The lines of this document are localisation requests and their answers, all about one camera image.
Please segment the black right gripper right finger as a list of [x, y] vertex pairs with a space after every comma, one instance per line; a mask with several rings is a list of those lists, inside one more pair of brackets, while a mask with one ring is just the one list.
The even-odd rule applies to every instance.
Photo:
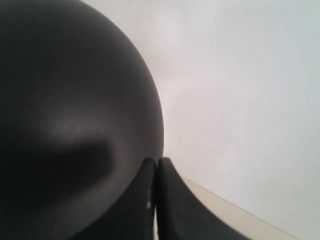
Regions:
[[169, 158], [157, 167], [157, 230], [160, 240], [246, 240], [191, 192]]

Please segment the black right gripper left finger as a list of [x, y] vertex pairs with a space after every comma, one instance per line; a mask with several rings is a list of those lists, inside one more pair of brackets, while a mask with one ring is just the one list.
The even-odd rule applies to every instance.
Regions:
[[116, 203], [72, 240], [154, 239], [156, 163], [147, 158]]

